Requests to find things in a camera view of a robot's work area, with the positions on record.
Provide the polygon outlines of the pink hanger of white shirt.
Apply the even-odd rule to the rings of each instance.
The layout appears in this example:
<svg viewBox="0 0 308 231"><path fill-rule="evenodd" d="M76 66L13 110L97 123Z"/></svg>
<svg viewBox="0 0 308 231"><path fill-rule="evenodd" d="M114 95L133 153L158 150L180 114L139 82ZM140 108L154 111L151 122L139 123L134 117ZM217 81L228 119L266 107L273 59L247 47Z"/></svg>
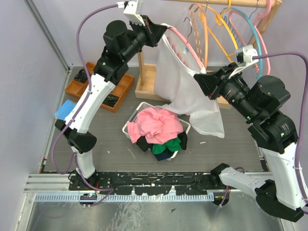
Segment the pink hanger of white shirt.
<svg viewBox="0 0 308 231"><path fill-rule="evenodd" d="M172 48L178 59L188 68L193 69L193 67L197 67L198 70L203 70L205 69L203 62L189 43L189 37L193 33L193 23L189 17L185 17L183 22L186 20L188 20L190 25L190 32L187 36L182 35L174 26L162 24L170 30L166 35L168 45Z"/></svg>

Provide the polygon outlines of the white t shirt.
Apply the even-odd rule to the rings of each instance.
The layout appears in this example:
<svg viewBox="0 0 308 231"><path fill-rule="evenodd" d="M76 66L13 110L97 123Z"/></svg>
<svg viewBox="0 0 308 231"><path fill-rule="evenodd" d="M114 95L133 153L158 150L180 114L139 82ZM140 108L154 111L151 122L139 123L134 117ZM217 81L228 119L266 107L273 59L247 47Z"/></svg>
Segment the white t shirt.
<svg viewBox="0 0 308 231"><path fill-rule="evenodd" d="M168 45L166 30L158 43L154 92L169 101L162 107L178 115L188 115L189 123L201 135L224 138L225 132L217 100L206 97L193 76L206 73L184 65Z"/></svg>

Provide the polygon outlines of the orange plastic hanger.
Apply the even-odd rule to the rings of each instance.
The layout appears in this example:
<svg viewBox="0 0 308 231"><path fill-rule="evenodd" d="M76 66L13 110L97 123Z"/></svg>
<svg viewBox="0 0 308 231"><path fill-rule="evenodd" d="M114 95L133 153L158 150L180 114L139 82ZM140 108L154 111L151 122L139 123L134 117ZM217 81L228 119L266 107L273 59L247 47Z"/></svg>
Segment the orange plastic hanger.
<svg viewBox="0 0 308 231"><path fill-rule="evenodd" d="M189 16L192 22L192 29L197 47L197 55L204 67L208 64L208 28L206 13L201 4L192 3L189 10Z"/></svg>

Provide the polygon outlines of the yellow plastic hanger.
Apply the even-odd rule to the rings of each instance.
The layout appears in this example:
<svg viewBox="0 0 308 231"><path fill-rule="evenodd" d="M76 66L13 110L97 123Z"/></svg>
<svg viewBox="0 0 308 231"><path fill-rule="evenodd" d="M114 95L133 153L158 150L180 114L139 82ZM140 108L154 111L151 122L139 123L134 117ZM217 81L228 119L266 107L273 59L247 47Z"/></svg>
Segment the yellow plastic hanger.
<svg viewBox="0 0 308 231"><path fill-rule="evenodd" d="M231 9L231 0L228 0L227 9L222 10L221 13L218 13L212 7L209 7L208 6L208 1L206 1L205 12L207 11L207 9L209 9L215 15L215 23L216 23L216 25L226 29L229 39L231 40L234 48L237 49L238 48L238 43L235 40L235 37L234 37L231 29L228 27L227 23L223 19L224 13L228 12ZM228 59L228 61L229 62L233 62L232 57L235 56L235 53L227 53L227 51L224 48L224 46L221 44L219 39L216 37L216 35L212 32L212 30L208 26L207 26L207 30L210 33L210 35L213 37L215 42L218 44L218 46L220 47L220 49L222 50L222 52L224 53L224 55Z"/></svg>

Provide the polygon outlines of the pink t shirt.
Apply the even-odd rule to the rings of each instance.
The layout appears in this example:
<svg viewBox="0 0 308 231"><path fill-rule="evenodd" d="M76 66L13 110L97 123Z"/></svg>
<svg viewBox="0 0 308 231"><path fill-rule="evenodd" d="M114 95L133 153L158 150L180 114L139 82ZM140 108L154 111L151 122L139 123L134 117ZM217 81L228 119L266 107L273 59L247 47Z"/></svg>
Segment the pink t shirt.
<svg viewBox="0 0 308 231"><path fill-rule="evenodd" d="M135 121L127 123L127 129L132 143L144 137L149 144L164 144L184 131L177 114L159 107L140 111Z"/></svg>

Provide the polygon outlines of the green t shirt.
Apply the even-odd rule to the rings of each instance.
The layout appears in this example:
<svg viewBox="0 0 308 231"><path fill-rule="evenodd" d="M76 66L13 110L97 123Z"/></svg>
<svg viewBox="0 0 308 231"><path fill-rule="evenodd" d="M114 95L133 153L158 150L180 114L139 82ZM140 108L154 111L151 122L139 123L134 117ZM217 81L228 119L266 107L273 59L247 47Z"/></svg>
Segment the green t shirt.
<svg viewBox="0 0 308 231"><path fill-rule="evenodd" d="M169 140L164 144L154 144L152 148L152 153L154 155L161 154L166 149L168 149L171 152L176 152L182 149L180 144L181 140L179 138Z"/></svg>

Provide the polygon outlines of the light blue metal-hook hanger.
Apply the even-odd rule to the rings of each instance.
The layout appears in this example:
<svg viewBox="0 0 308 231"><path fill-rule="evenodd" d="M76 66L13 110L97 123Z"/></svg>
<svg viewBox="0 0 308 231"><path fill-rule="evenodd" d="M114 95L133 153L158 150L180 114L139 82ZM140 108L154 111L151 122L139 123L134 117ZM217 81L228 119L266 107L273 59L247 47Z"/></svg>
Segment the light blue metal-hook hanger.
<svg viewBox="0 0 308 231"><path fill-rule="evenodd" d="M257 52L259 55L263 55L263 54L267 54L267 49L266 49L266 45L265 42L261 36L261 33L259 32L257 26L251 21L250 17L248 17L246 15L246 13L244 13L242 10L236 8L236 7L232 7L231 9L228 11L228 16L223 16L224 21L227 23L228 27L231 29L231 31L236 34L236 36L239 38L240 41L240 47L246 46L247 44L245 43L244 39L242 38L242 36L240 35L239 31L236 29L236 27L234 26L233 22L231 21L231 16L233 13L240 15L250 26L253 36L256 39L256 43L257 43ZM261 61L259 61L259 65L255 64L254 67L254 73L257 79L260 79L260 77L262 76L263 73L263 69L264 69L264 64L263 61L261 59ZM270 71L270 64L269 61L267 61L267 71Z"/></svg>

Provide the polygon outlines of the navy blue t shirt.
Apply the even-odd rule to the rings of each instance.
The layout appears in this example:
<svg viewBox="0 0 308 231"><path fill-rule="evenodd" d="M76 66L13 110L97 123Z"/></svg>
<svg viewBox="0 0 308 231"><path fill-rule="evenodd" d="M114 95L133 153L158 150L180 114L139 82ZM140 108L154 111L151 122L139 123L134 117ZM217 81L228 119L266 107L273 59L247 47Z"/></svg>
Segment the navy blue t shirt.
<svg viewBox="0 0 308 231"><path fill-rule="evenodd" d="M173 156L174 152L171 152L169 149L165 149L162 153L160 154L155 154L155 158L157 161L163 161L166 159L170 159Z"/></svg>

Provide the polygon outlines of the black t shirt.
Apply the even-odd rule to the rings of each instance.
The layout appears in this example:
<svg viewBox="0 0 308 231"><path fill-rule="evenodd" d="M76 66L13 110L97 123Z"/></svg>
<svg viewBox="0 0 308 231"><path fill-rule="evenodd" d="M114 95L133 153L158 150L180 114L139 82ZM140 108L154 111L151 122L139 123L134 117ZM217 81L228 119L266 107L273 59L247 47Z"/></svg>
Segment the black t shirt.
<svg viewBox="0 0 308 231"><path fill-rule="evenodd" d="M186 132L182 132L180 134L178 134L177 138L179 138L181 140L181 147L182 147L182 150L186 150L187 149L187 141L188 141L188 137L187 137L187 134ZM143 151L143 152L146 152L148 149L151 149L153 148L153 143L148 143L146 138L144 136L140 137L137 142L136 142L136 145Z"/></svg>

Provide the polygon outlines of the pink plastic hanger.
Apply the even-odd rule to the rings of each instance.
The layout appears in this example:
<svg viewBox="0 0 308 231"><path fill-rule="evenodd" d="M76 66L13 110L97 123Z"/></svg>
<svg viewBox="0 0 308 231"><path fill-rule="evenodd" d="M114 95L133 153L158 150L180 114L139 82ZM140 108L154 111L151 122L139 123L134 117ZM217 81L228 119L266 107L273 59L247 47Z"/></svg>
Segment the pink plastic hanger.
<svg viewBox="0 0 308 231"><path fill-rule="evenodd" d="M231 20L231 16L234 13L238 14L239 16L241 16L249 24L249 26L250 26L250 28L251 28L251 30L253 32L253 35L254 35L254 37L256 39L256 42L257 42L258 54L259 55L268 54L267 47L265 45L265 42L263 40L263 37L262 37L260 31L257 28L257 24L260 21L260 19L263 19L266 16L268 16L268 14L271 11L273 3L274 3L273 0L267 0L267 6L266 6L265 11L263 13L258 13L258 15L256 16L256 18L253 21L253 23L251 22L250 17L248 17L244 12L242 12L238 8L235 8L235 7L231 6L227 19L228 19L228 23L230 23L230 25L231 25L231 28L235 31L235 35L237 36L237 38L239 38L239 42L240 42L239 47L246 46L247 44L244 41L244 39L241 36L241 34L239 33L238 29L236 28L236 26L233 24L233 22ZM254 73L255 73L257 79L259 79L262 76L263 67L264 67L263 60L261 59L260 62L259 62L259 65L256 64L255 67L254 67ZM267 67L266 74L269 74L270 73L270 61L269 61L269 58L266 58L266 67Z"/></svg>

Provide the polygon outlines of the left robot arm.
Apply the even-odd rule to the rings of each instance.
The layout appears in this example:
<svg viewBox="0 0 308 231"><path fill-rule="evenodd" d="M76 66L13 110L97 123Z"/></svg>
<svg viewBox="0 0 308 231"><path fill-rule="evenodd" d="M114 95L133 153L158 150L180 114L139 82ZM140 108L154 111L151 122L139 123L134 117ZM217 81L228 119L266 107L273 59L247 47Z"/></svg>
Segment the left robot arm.
<svg viewBox="0 0 308 231"><path fill-rule="evenodd" d="M166 24L155 24L148 16L141 16L142 23L110 22L103 35L105 47L98 60L88 86L74 109L63 120L57 119L55 127L59 136L64 136L77 162L77 173L81 176L79 185L86 191L96 186L92 150L97 138L89 132L90 124L106 97L114 90L128 71L128 61L144 46L156 47L168 29Z"/></svg>

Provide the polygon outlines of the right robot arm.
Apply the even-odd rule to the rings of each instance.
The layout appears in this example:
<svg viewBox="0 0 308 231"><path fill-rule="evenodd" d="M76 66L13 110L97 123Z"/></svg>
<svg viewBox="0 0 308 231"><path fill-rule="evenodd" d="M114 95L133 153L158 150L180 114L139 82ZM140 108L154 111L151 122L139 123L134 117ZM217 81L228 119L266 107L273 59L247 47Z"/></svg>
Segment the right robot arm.
<svg viewBox="0 0 308 231"><path fill-rule="evenodd" d="M291 222L303 215L304 201L296 179L295 150L299 144L292 119L280 111L291 95L277 77L262 76L249 87L232 63L194 79L209 99L224 98L249 125L248 131L265 156L273 179L260 180L222 163L211 170L211 184L234 187L253 197L267 214Z"/></svg>

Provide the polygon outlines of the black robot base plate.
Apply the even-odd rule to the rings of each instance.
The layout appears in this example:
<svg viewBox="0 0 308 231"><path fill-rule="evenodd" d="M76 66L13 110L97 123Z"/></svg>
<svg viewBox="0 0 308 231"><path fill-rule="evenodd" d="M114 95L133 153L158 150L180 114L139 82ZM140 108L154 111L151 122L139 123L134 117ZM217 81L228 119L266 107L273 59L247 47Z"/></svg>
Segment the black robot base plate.
<svg viewBox="0 0 308 231"><path fill-rule="evenodd" d="M105 189L107 195L205 195L208 190L230 193L229 187L217 183L206 172L95 172L87 182L95 188Z"/></svg>

